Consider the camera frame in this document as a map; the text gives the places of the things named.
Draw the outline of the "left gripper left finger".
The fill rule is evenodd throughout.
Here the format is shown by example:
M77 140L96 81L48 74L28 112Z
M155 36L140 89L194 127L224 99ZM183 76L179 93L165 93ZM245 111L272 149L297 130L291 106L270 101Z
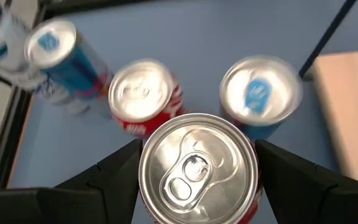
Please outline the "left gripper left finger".
M57 223L130 223L139 191L142 140L135 139L95 165L57 185L77 190L59 204Z

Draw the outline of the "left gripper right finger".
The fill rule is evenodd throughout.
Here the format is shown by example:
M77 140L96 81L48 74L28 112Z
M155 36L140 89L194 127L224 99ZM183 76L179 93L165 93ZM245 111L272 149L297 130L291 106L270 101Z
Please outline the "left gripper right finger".
M317 223L327 193L337 182L323 173L324 167L257 140L255 150L262 182L278 223Z

